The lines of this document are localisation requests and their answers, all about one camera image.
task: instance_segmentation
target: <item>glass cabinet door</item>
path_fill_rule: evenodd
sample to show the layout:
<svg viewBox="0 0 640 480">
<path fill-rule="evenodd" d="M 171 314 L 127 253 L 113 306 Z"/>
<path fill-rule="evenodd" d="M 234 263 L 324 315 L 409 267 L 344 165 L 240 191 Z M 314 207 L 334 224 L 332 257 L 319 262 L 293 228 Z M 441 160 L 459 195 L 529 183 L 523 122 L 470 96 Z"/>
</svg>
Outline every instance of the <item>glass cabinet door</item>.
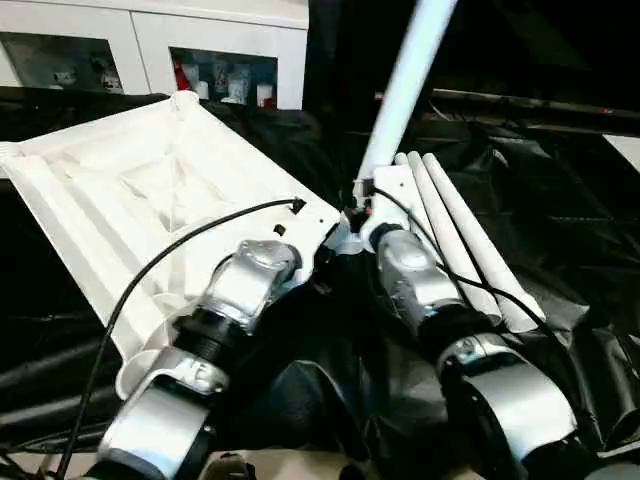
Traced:
<svg viewBox="0 0 640 480">
<path fill-rule="evenodd" d="M 129 12 L 0 2 L 0 86 L 149 93 Z"/>
<path fill-rule="evenodd" d="M 254 107 L 302 108 L 307 31 L 133 12 L 152 93 Z"/>
<path fill-rule="evenodd" d="M 106 40 L 0 32 L 0 43 L 23 87 L 124 93 Z"/>
<path fill-rule="evenodd" d="M 277 107 L 278 59 L 170 47 L 178 90 L 223 103 Z"/>
</svg>

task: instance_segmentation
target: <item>robotic arm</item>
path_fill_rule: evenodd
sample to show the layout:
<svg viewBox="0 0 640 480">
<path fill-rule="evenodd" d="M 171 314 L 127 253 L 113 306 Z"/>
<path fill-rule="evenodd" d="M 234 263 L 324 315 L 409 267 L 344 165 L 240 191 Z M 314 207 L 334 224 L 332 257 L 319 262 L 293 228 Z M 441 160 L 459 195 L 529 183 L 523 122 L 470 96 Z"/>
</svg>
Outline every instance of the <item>robotic arm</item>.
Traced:
<svg viewBox="0 0 640 480">
<path fill-rule="evenodd" d="M 432 249 L 398 224 L 364 231 L 372 231 L 368 241 L 383 288 L 436 365 L 449 421 L 480 451 L 481 473 L 501 479 L 640 478 L 635 465 L 601 468 L 580 442 L 562 391 L 465 304 Z"/>
<path fill-rule="evenodd" d="M 87 478 L 198 478 L 215 437 L 205 399 L 224 394 L 229 367 L 299 262 L 290 245 L 244 241 L 218 265 L 200 305 L 179 320 L 174 345 L 162 350 L 105 433 Z"/>
</svg>

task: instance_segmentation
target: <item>white cabinet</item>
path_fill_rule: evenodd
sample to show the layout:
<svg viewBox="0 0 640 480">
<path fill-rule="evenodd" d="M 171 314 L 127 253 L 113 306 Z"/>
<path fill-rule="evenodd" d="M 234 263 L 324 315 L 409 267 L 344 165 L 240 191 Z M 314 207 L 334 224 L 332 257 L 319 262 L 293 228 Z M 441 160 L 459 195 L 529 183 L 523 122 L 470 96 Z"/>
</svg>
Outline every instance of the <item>white cabinet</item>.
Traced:
<svg viewBox="0 0 640 480">
<path fill-rule="evenodd" d="M 0 1 L 0 85 L 149 93 L 129 12 Z"/>
<path fill-rule="evenodd" d="M 0 85 L 300 109 L 308 23 L 307 0 L 0 0 Z"/>
<path fill-rule="evenodd" d="M 263 84 L 277 92 L 278 108 L 302 108 L 306 30 L 137 12 L 133 23 L 152 92 L 175 92 L 174 65 L 186 65 L 191 84 L 195 70 L 209 96 L 229 98 L 234 70 L 240 70 L 238 76 L 247 77 L 247 103 L 255 104 Z M 220 68 L 227 77 L 221 81 Z"/>
</svg>

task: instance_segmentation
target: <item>black plastic sheet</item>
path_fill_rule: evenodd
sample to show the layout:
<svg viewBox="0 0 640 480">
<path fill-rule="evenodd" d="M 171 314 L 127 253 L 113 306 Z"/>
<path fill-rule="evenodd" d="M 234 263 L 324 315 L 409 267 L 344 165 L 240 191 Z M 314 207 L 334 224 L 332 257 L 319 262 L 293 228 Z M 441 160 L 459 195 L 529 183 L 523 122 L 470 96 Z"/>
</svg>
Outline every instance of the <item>black plastic sheet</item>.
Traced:
<svg viewBox="0 0 640 480">
<path fill-rule="evenodd" d="M 0 89 L 0 140 L 162 98 Z M 326 137 L 304 113 L 205 106 L 336 207 L 349 199 L 366 132 L 335 123 Z M 539 333 L 511 341 L 581 406 L 585 440 L 597 450 L 639 440 L 640 175 L 599 136 L 431 122 L 408 129 L 401 150 L 411 149 L 436 153 L 560 334 L 578 378 Z M 0 445 L 55 451 L 102 326 L 6 181 L 0 202 Z M 269 309 L 236 366 L 218 448 L 342 449 L 385 478 L 467 463 L 433 368 L 385 302 L 370 256 L 319 259 L 312 281 Z M 84 447 L 117 411 L 119 365 L 112 348 Z"/>
</svg>

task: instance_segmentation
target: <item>white pole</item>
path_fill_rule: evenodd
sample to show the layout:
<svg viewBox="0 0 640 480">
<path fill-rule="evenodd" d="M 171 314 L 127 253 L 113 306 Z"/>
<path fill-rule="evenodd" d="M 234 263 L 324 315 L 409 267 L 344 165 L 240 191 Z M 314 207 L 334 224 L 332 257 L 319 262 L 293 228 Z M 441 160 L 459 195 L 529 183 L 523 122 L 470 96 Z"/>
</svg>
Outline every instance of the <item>white pole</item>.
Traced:
<svg viewBox="0 0 640 480">
<path fill-rule="evenodd" d="M 371 178 L 376 167 L 392 164 L 457 1 L 418 0 L 357 180 Z M 360 197 L 358 183 L 356 198 Z"/>
<path fill-rule="evenodd" d="M 447 207 L 451 218 L 460 230 L 460 234 L 467 242 L 482 274 L 489 285 L 504 290 L 529 307 L 541 320 L 545 320 L 544 313 L 535 299 L 524 291 L 507 263 L 496 249 L 476 217 L 458 193 L 456 187 L 432 154 L 422 158 L 424 166 L 433 180 L 440 198 Z M 537 328 L 529 316 L 511 300 L 496 295 L 498 306 L 502 311 L 505 324 L 513 333 L 528 332 Z"/>
<path fill-rule="evenodd" d="M 417 152 L 411 152 L 405 158 L 411 167 L 427 217 L 429 217 L 435 238 L 449 267 L 458 275 L 480 282 L 478 272 L 469 258 L 467 249 L 462 243 L 453 220 L 451 220 L 427 168 L 422 163 L 420 155 Z M 473 308 L 489 316 L 494 325 L 500 323 L 502 314 L 496 300 L 489 292 L 464 283 L 460 284 L 460 288 L 464 291 Z"/>
</svg>

